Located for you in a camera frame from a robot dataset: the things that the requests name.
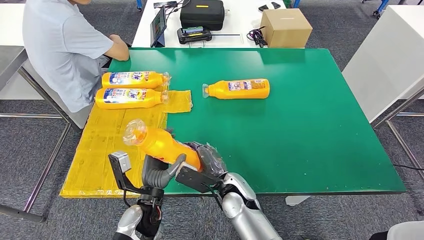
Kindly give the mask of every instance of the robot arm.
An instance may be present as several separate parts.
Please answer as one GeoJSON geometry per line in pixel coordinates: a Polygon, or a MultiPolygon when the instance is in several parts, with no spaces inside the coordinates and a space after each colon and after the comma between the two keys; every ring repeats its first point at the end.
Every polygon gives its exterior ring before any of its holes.
{"type": "Polygon", "coordinates": [[[282,240],[261,210],[256,194],[247,181],[238,173],[227,172],[217,150],[210,145],[197,142],[186,143],[200,156],[203,172],[197,172],[183,162],[175,180],[201,193],[218,192],[217,202],[230,219],[241,240],[282,240]]]}
{"type": "Polygon", "coordinates": [[[131,169],[127,153],[117,151],[109,154],[113,175],[119,189],[124,190],[124,201],[129,207],[118,223],[113,240],[159,240],[162,238],[162,199],[164,190],[175,176],[179,165],[186,160],[186,155],[178,156],[176,162],[169,166],[158,159],[146,155],[141,180],[143,186],[135,187],[125,173],[131,169]],[[126,192],[140,194],[137,204],[130,206],[125,198],[126,192]]]}
{"type": "Polygon", "coordinates": [[[185,143],[200,157],[204,171],[198,172],[185,163],[185,155],[169,167],[168,164],[146,156],[142,173],[142,188],[134,187],[125,172],[131,169],[128,155],[114,152],[109,155],[110,164],[119,189],[139,193],[137,204],[130,206],[121,217],[114,240],[142,240],[162,238],[163,188],[175,176],[175,180],[200,193],[212,192],[219,207],[230,219],[241,240],[281,240],[256,198],[256,194],[239,174],[227,172],[217,150],[197,142],[185,143]]]}
{"type": "Polygon", "coordinates": [[[238,173],[223,177],[219,195],[222,211],[242,240],[282,240],[261,210],[256,194],[238,173]]]}

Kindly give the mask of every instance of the blue table leg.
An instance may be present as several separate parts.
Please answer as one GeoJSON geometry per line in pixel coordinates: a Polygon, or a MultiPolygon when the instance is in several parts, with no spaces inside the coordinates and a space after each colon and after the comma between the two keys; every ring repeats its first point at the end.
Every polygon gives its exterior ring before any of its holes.
{"type": "Polygon", "coordinates": [[[141,12],[142,11],[142,0],[136,0],[137,1],[137,9],[141,12]]]}
{"type": "Polygon", "coordinates": [[[380,6],[377,9],[377,11],[379,13],[381,13],[388,3],[389,3],[389,0],[382,0],[380,6]]]}
{"type": "Polygon", "coordinates": [[[295,0],[293,4],[293,8],[297,9],[299,7],[299,4],[301,3],[301,0],[295,0]]]}

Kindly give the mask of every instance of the yellow plastic bottle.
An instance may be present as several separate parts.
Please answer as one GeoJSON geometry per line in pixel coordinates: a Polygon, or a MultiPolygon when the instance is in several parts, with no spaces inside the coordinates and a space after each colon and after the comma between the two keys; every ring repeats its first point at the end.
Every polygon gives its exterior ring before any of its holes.
{"type": "Polygon", "coordinates": [[[102,88],[95,95],[101,109],[151,108],[168,101],[168,91],[147,88],[102,88]]]}
{"type": "Polygon", "coordinates": [[[168,164],[175,163],[180,154],[185,154],[185,162],[201,171],[201,163],[195,150],[175,140],[161,128],[146,126],[141,119],[128,123],[122,139],[125,144],[138,146],[147,155],[168,164]]]}
{"type": "Polygon", "coordinates": [[[169,73],[154,71],[106,72],[101,77],[103,88],[154,89],[157,86],[170,85],[169,73]]]}
{"type": "Polygon", "coordinates": [[[217,99],[266,99],[270,94],[270,82],[265,78],[235,81],[219,81],[203,84],[203,97],[217,99]]]}

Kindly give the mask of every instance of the yellow foam pad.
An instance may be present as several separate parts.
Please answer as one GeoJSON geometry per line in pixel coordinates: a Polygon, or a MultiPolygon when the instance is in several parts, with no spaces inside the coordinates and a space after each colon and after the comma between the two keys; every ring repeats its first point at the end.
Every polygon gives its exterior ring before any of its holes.
{"type": "MultiPolygon", "coordinates": [[[[142,168],[145,153],[136,146],[125,145],[122,136],[128,122],[142,119],[147,126],[166,128],[167,113],[190,112],[191,92],[169,91],[169,102],[151,108],[100,109],[94,104],[66,180],[60,191],[64,198],[120,198],[108,154],[116,151],[128,153],[131,170],[126,173],[136,186],[142,185],[142,168]]],[[[128,197],[137,197],[128,192],[128,197]]]]}

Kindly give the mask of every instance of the green tabletop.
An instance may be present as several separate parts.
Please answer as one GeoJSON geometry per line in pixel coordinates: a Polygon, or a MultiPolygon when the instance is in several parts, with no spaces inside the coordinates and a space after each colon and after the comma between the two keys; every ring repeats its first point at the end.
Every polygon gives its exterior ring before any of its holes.
{"type": "MultiPolygon", "coordinates": [[[[327,49],[134,48],[110,71],[169,72],[191,112],[168,114],[180,142],[215,146],[260,194],[401,193],[406,189],[327,49]],[[266,78],[267,99],[202,97],[202,84],[266,78]]],[[[166,194],[195,194],[172,181],[166,194]]]]}

